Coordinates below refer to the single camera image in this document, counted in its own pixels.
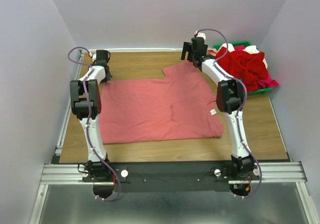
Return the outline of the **salmon pink t-shirt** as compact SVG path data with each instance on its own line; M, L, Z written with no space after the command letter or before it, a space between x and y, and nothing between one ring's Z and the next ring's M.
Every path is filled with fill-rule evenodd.
M163 73L164 79L103 85L103 144L222 137L216 97L193 64L176 64Z

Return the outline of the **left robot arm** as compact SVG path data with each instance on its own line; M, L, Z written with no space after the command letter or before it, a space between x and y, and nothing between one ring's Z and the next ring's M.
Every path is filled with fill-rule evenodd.
M84 164L82 176L91 181L108 181L112 177L107 152L104 148L99 126L102 111L99 84L112 77L108 63L111 54L107 50L88 52L91 64L71 62L88 67L83 77L70 82L70 106L73 115L79 120L84 131L88 148L88 160Z

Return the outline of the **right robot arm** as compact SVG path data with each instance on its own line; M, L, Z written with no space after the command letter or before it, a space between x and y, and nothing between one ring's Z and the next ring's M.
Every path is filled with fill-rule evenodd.
M190 42L183 43L181 59L192 62L217 85L216 105L226 118L232 144L231 164L227 169L234 179L240 180L255 167L243 123L247 91L244 83L227 73L207 50L203 37L193 37Z

